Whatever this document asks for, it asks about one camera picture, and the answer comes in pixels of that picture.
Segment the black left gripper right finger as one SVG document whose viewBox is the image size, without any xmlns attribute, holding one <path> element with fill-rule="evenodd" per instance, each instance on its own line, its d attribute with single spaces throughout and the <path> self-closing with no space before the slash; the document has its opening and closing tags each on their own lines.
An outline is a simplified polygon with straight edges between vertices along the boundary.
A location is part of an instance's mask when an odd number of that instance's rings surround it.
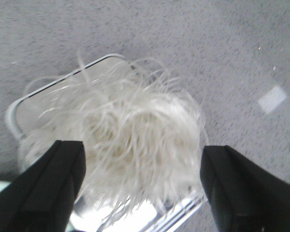
<svg viewBox="0 0 290 232">
<path fill-rule="evenodd" d="M 220 232 L 290 232 L 290 184 L 232 147 L 203 149 L 200 178 Z"/>
</svg>

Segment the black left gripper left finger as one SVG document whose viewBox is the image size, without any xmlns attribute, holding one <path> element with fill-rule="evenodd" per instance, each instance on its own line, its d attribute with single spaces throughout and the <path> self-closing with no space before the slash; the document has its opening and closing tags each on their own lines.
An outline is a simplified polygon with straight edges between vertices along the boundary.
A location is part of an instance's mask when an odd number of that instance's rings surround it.
<svg viewBox="0 0 290 232">
<path fill-rule="evenodd" d="M 55 141 L 0 192 L 0 232 L 63 232 L 86 173 L 84 145 Z"/>
</svg>

